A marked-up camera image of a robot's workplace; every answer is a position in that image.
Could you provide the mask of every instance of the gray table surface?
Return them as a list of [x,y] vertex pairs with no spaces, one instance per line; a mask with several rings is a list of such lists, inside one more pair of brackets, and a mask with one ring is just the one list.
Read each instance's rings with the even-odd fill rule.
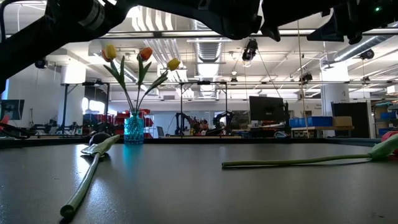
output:
[[[83,145],[0,150],[0,223],[63,223]],[[73,223],[398,223],[397,163],[223,170],[223,161],[362,154],[338,144],[117,144]]]

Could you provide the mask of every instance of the blue bin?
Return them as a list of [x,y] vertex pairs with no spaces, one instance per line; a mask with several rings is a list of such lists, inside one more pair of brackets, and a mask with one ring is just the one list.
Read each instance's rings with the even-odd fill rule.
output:
[[389,131],[392,131],[393,128],[379,128],[379,135],[383,136],[384,134],[386,134]]
[[[332,127],[333,117],[312,116],[307,118],[308,127]],[[304,118],[300,118],[300,127],[305,127]]]
[[395,112],[384,112],[380,114],[380,119],[396,119]]
[[300,118],[294,118],[289,120],[289,126],[291,128],[299,128],[300,127]]

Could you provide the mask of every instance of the monitor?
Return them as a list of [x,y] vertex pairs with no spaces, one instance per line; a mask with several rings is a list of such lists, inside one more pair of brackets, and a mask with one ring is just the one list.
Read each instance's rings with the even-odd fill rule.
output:
[[20,120],[24,110],[25,100],[1,100],[0,119],[9,115],[10,120]]
[[249,100],[252,121],[285,121],[283,98],[250,96]]
[[158,137],[164,137],[164,132],[163,132],[163,128],[160,126],[157,126],[157,135]]

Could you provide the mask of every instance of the blue glass vase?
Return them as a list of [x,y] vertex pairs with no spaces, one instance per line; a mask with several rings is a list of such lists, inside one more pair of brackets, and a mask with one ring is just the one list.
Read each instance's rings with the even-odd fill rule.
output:
[[132,115],[124,120],[124,143],[139,145],[144,143],[144,120]]

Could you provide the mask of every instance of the cardboard box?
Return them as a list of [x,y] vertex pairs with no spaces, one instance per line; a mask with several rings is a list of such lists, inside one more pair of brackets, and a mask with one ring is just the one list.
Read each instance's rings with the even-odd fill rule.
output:
[[347,127],[353,125],[353,119],[350,116],[333,117],[334,127]]

